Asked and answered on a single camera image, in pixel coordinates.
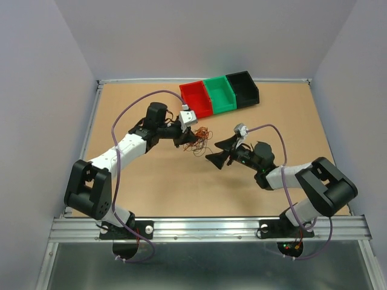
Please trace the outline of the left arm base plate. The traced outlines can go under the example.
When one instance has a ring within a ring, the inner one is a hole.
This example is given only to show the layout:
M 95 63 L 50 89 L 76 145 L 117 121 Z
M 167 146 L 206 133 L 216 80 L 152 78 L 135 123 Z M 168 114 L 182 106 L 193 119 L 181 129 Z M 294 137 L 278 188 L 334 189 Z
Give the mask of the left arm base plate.
M 134 240 L 137 236 L 129 232 L 123 227 L 117 227 L 105 221 L 96 222 L 97 228 L 100 230 L 99 239 L 101 240 Z M 154 232 L 154 221 L 139 220 L 135 222 L 132 229 L 137 234 L 151 240 Z

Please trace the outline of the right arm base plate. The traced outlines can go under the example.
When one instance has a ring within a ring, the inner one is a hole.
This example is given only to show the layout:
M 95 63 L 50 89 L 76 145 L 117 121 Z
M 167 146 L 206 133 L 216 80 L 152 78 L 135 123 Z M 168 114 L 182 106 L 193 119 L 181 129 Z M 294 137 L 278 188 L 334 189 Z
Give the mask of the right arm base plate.
M 313 231 L 303 230 L 300 226 L 294 226 L 285 219 L 264 219 L 259 221 L 256 235 L 259 239 L 291 239 L 299 234 L 302 237 L 314 237 Z

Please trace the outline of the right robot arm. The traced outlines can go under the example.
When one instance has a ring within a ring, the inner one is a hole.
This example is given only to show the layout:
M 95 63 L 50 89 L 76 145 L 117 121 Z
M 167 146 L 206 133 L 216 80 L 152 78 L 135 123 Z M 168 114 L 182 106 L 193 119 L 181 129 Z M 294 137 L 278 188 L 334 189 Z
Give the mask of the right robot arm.
M 220 152 L 206 155 L 218 169 L 234 161 L 255 170 L 254 179 L 261 189 L 300 188 L 306 198 L 284 210 L 278 219 L 261 228 L 261 238 L 291 236 L 301 225 L 319 216 L 332 217 L 358 195 L 354 183 L 333 163 L 319 157 L 301 166 L 279 167 L 272 148 L 265 142 L 254 147 L 240 143 L 236 135 L 216 143 Z

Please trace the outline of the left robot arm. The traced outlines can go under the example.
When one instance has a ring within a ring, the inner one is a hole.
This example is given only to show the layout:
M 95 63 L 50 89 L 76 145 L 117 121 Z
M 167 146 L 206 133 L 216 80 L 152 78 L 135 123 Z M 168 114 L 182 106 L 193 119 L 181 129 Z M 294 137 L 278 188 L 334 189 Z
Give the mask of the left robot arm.
M 161 139 L 170 139 L 175 147 L 195 142 L 191 130 L 198 120 L 188 105 L 175 120 L 166 118 L 167 106 L 152 102 L 142 118 L 115 146 L 90 161 L 76 161 L 71 169 L 64 203 L 96 221 L 114 226 L 122 238 L 134 233 L 135 215 L 115 205 L 112 180 L 136 158 L 148 153 Z

